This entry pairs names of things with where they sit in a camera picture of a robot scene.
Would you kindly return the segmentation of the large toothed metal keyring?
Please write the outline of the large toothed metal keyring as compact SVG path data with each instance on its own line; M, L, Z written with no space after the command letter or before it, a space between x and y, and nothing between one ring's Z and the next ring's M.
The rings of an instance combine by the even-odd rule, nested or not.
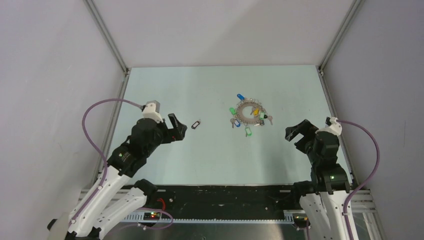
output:
M244 125L256 125L260 124L262 120L259 119L259 115L254 116L253 111L259 109L259 112L264 112L262 105L257 101L244 100L237 104L235 110L237 115L235 118L238 119Z

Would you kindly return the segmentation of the green key tag bottom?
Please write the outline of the green key tag bottom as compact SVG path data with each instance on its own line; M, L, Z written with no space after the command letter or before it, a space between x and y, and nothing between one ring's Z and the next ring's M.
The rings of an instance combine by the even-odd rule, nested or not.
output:
M244 128L244 131L245 131L245 136L246 137L250 137L252 135L252 131L251 131L251 128L249 126L246 126Z

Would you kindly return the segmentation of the blue key tag top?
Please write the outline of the blue key tag top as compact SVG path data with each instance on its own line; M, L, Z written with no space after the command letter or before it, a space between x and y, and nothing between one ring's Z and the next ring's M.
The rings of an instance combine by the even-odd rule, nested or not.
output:
M237 96L237 98L238 98L240 101L244 101L244 100L245 100L245 97L244 97L243 95L241 95L241 94L237 94L236 96Z

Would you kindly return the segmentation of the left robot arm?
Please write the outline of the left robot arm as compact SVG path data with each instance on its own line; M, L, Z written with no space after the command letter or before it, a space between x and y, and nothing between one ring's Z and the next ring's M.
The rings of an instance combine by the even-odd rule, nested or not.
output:
M158 188L146 179L138 180L125 196L109 203L157 147L184 139L188 127L173 113L168 118L172 128L159 114L143 114L127 139L112 152L101 177L82 201L48 224L49 240L102 240L131 212L156 206Z

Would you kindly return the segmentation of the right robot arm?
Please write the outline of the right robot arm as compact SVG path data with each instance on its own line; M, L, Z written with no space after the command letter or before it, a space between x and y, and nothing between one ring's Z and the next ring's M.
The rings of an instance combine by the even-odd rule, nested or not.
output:
M357 240L351 202L351 185L346 171L337 163L342 126L336 117L318 128L307 119L285 129L285 139L302 138L294 145L311 164L311 180L293 184L290 202L307 215L307 228L320 240Z

